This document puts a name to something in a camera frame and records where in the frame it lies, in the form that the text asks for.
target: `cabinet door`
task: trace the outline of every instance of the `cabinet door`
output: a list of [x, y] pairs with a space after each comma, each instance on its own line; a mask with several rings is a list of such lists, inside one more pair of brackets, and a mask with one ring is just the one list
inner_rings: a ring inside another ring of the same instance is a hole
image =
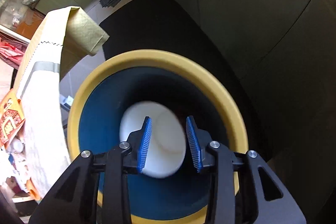
[[40, 0], [35, 8], [46, 15], [52, 10], [68, 6], [78, 6], [78, 4], [74, 0]]

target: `white bowl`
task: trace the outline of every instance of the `white bowl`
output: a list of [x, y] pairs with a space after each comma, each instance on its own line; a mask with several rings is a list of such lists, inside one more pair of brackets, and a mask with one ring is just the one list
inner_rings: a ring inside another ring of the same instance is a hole
[[152, 136], [142, 173], [153, 178], [174, 174], [182, 165], [186, 140], [184, 129], [175, 114], [155, 102], [139, 102], [129, 107], [120, 122], [120, 141], [141, 129], [146, 116], [152, 118]]

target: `tiled floor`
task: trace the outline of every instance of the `tiled floor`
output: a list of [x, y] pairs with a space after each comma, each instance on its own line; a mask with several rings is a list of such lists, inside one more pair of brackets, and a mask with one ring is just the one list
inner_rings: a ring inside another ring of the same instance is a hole
[[[105, 18], [132, 0], [121, 0], [115, 7], [103, 8], [100, 3], [90, 10], [85, 11], [97, 23], [100, 24]], [[101, 63], [105, 61], [102, 49], [95, 56], [86, 56], [62, 79], [59, 84], [59, 92], [64, 96], [75, 97], [76, 92], [84, 79]], [[68, 113], [62, 109], [63, 124], [68, 119]]]

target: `metal screw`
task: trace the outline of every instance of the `metal screw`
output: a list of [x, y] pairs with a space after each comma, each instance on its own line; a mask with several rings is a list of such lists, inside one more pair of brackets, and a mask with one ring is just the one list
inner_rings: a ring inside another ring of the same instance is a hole
[[91, 155], [91, 152], [89, 150], [84, 150], [82, 153], [81, 153], [81, 156], [83, 158], [87, 158]]
[[254, 150], [250, 150], [248, 152], [248, 155], [251, 157], [251, 158], [256, 158], [258, 156], [258, 153]]
[[119, 143], [119, 147], [121, 149], [127, 149], [127, 148], [129, 148], [129, 143], [128, 142], [121, 142], [121, 143]]
[[217, 141], [212, 141], [212, 142], [210, 142], [210, 146], [211, 146], [212, 148], [218, 148], [220, 145], [221, 145], [221, 144], [220, 144], [219, 142], [217, 142]]

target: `red checkered cloth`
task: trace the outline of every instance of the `red checkered cloth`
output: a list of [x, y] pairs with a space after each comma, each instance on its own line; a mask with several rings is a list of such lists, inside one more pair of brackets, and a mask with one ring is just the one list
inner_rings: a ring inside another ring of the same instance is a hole
[[23, 42], [15, 41], [3, 33], [0, 33], [0, 59], [5, 63], [18, 69], [27, 45]]

